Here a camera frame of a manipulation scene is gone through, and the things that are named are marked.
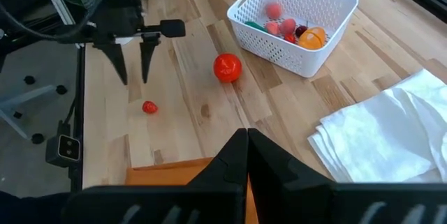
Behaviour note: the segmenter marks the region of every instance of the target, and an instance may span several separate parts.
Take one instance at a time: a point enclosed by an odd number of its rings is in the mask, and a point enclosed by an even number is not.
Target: basket
[[[273,21],[265,14],[267,3],[277,2],[283,7],[281,19],[295,19],[297,25],[323,27],[325,45],[308,50],[282,38],[247,26],[253,21],[264,26]],[[312,77],[323,65],[340,41],[358,0],[237,0],[227,12],[240,47],[303,77]]]

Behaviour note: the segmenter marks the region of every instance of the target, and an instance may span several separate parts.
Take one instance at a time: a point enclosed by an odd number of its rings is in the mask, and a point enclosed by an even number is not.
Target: wooden table
[[[320,71],[305,79],[238,47],[226,11],[235,0],[143,0],[146,24],[183,19],[164,38],[142,83],[139,40],[123,47],[129,85],[106,57],[86,51],[83,186],[122,184],[126,168],[214,156],[237,128],[254,127],[330,176],[307,137],[320,118],[426,68],[447,82],[447,24],[412,0],[360,0]],[[215,57],[231,52],[243,75],[221,84]],[[142,103],[159,112],[148,116]]]

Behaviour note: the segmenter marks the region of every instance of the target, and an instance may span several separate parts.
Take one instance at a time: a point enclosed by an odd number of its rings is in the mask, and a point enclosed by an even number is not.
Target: folded towel
[[[427,70],[321,120],[308,138],[340,182],[447,181],[447,86]]]

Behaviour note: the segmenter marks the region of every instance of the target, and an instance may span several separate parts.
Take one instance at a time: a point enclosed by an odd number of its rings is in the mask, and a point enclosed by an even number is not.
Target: toy fruit
[[[304,32],[306,32],[307,27],[304,25],[298,26],[295,30],[295,35],[299,38]]]
[[[295,43],[296,42],[295,35],[293,35],[293,34],[285,35],[284,36],[284,40],[286,40],[286,41],[288,41],[290,43]]]
[[[324,31],[323,28],[313,27],[310,28],[309,31],[312,32],[315,36],[317,36],[320,39],[321,44],[324,45],[324,43],[326,42],[326,31]]]
[[[323,47],[320,38],[310,31],[306,31],[300,36],[298,45],[308,50],[317,50]]]
[[[272,35],[279,35],[279,25],[276,22],[268,22],[265,24],[265,29],[267,29],[268,33],[271,33]]]
[[[250,26],[252,28],[255,28],[255,29],[259,29],[259,30],[264,31],[264,32],[268,32],[267,29],[264,29],[264,27],[262,27],[261,25],[255,23],[255,22],[252,22],[252,21],[245,22],[245,25],[248,25],[248,26]]]
[[[214,60],[214,74],[221,82],[234,82],[242,73],[242,64],[234,54],[220,54]]]
[[[282,15],[282,7],[279,3],[269,3],[265,6],[265,13],[270,19],[278,19]]]
[[[159,108],[154,104],[154,102],[146,101],[142,104],[142,110],[148,114],[154,114],[159,110]]]
[[[289,35],[295,32],[296,22],[294,19],[285,19],[281,25],[279,25],[279,30],[283,35]]]

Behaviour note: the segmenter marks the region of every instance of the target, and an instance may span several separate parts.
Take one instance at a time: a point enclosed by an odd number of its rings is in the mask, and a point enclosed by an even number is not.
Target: orange board
[[[150,167],[128,168],[126,185],[129,186],[183,186],[201,172],[212,158],[201,158],[183,162],[153,165]],[[245,223],[258,223],[250,183],[247,190]]]

